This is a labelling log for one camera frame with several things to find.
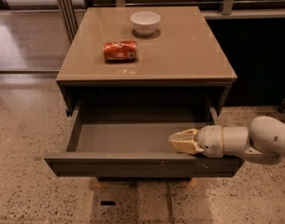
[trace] white bowl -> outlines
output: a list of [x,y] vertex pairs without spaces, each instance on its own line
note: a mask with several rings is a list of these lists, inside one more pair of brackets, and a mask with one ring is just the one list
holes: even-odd
[[140,11],[131,16],[134,30],[143,36],[153,34],[158,27],[160,19],[159,14],[151,11]]

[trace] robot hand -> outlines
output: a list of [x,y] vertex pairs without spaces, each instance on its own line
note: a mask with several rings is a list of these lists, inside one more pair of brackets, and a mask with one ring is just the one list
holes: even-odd
[[250,127],[206,126],[169,136],[169,144],[180,151],[202,153],[208,158],[237,156],[244,161],[275,164],[285,157],[285,124],[261,116]]

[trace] terrazzo floor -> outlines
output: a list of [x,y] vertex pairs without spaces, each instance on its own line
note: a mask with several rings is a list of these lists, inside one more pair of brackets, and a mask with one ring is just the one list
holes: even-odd
[[[60,67],[69,45],[58,12],[0,11],[0,27],[0,67]],[[273,106],[225,107],[220,118],[261,115],[285,122]],[[285,160],[190,182],[56,177],[43,157],[60,151],[69,120],[55,76],[0,75],[0,223],[285,224]]]

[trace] desk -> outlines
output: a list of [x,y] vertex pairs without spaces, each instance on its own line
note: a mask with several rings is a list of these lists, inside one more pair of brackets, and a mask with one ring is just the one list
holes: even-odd
[[[133,32],[141,10],[161,15],[150,37]],[[105,62],[103,44],[122,40],[136,41],[138,59]],[[240,159],[178,153],[167,138],[217,123],[235,80],[197,7],[89,8],[57,76],[73,113],[69,141],[45,160],[57,175],[232,176]]]

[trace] open drawer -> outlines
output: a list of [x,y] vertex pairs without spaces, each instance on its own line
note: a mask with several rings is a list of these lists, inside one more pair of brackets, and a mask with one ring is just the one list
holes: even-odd
[[61,153],[46,155],[57,176],[230,177],[236,157],[177,152],[168,136],[218,122],[207,91],[183,87],[82,89]]

